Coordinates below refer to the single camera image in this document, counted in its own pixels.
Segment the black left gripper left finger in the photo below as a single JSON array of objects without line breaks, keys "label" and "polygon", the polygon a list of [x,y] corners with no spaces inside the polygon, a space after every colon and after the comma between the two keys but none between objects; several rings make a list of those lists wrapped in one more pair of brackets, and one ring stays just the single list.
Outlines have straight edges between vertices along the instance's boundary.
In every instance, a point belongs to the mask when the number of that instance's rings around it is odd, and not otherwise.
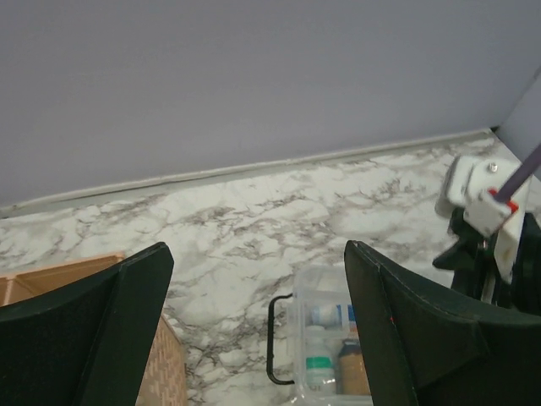
[{"label": "black left gripper left finger", "polygon": [[134,405],[172,276],[154,244],[1,309],[3,405]]}]

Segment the brown bottle orange cap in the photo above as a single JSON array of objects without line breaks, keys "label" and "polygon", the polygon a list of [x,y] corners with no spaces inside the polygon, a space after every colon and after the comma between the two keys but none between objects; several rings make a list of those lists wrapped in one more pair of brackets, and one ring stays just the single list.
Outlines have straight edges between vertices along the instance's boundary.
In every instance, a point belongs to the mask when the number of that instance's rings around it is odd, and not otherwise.
[{"label": "brown bottle orange cap", "polygon": [[352,396],[369,396],[369,382],[358,340],[346,339],[342,342],[338,363],[342,393]]}]

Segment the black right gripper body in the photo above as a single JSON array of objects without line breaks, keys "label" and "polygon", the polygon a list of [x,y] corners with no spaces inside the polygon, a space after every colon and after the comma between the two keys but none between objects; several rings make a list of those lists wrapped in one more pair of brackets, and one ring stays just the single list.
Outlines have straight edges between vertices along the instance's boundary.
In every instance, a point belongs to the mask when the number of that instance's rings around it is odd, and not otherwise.
[{"label": "black right gripper body", "polygon": [[451,288],[460,294],[502,308],[540,310],[540,225],[527,212],[517,246],[504,251],[504,234],[484,237],[464,218],[451,212],[449,230],[456,242],[433,260],[433,266],[454,272]]}]

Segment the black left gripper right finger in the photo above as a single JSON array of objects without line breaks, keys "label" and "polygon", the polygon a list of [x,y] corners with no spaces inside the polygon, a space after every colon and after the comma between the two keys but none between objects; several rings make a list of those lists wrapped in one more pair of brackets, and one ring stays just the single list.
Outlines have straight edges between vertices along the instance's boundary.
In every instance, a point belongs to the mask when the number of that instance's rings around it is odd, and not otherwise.
[{"label": "black left gripper right finger", "polygon": [[344,263],[374,404],[539,404],[538,316],[459,294],[360,241]]}]

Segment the white disinfectant bottle green label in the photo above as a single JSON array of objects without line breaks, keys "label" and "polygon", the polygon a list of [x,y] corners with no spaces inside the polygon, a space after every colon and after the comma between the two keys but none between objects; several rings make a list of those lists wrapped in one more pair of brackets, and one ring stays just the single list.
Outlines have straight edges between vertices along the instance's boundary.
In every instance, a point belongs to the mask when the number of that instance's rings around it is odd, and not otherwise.
[{"label": "white disinfectant bottle green label", "polygon": [[336,392],[335,367],[331,351],[322,338],[306,341],[305,379],[311,391],[331,395]]}]

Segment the clear plastic medicine box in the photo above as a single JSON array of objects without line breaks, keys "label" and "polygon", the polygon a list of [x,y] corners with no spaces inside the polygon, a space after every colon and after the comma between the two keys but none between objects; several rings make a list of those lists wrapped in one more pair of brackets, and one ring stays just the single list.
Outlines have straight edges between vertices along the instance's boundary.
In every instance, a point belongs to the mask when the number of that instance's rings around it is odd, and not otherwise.
[{"label": "clear plastic medicine box", "polygon": [[[275,373],[276,303],[287,302],[287,351],[293,376]],[[371,405],[373,403],[346,274],[337,266],[311,266],[297,272],[292,292],[268,307],[266,373],[277,386],[294,388],[293,405]]]}]

